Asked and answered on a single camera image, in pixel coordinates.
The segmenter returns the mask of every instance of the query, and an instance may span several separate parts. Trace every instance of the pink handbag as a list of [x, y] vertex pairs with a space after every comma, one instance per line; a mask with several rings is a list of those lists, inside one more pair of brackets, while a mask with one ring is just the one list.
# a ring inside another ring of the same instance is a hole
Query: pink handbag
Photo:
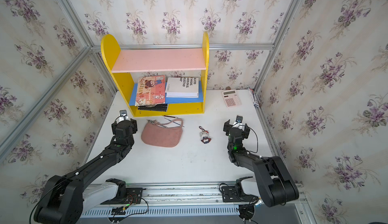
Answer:
[[[168, 125], [175, 121], [181, 121], [177, 127], [162, 127], [160, 125]], [[183, 120], [176, 118], [169, 123], [160, 124], [157, 121], [148, 121], [142, 132], [142, 141], [145, 144], [152, 146], [162, 146], [166, 148], [175, 147], [182, 135]]]

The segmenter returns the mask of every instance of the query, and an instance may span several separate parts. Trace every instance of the plush doll keychain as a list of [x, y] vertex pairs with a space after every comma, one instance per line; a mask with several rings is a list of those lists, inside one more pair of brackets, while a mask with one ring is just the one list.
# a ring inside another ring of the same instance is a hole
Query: plush doll keychain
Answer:
[[199, 127], [202, 132], [199, 134], [199, 136], [201, 137], [201, 141], [203, 144], [207, 144], [211, 141], [211, 138], [209, 137], [209, 132], [205, 129], [203, 129], [202, 126]]

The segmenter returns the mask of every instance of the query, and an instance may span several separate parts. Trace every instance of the blue shelf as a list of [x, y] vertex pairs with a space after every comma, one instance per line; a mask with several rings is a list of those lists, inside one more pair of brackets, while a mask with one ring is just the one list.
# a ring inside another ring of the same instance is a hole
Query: blue shelf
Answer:
[[[197, 98], [167, 98], [166, 97], [166, 103], [165, 104], [183, 104], [183, 103], [198, 103], [203, 102], [203, 92], [202, 92], [202, 86], [201, 81], [198, 84], [199, 91], [198, 91], [198, 97]], [[136, 100], [136, 91], [137, 91], [137, 84], [133, 86], [131, 100], [129, 101], [129, 105], [135, 105]]]

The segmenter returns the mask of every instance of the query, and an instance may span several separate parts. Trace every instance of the pink calculator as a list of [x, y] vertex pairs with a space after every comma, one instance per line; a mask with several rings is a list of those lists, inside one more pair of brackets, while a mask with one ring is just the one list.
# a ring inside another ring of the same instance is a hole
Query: pink calculator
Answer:
[[241, 105], [237, 90], [227, 90], [222, 92], [225, 104], [228, 108]]

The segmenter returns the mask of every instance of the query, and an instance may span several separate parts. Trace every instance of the spiral notebook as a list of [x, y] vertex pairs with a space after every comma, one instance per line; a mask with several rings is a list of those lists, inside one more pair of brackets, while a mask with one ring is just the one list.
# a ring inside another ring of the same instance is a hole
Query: spiral notebook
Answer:
[[166, 102], [166, 77], [164, 75], [139, 78], [135, 106], [157, 105]]

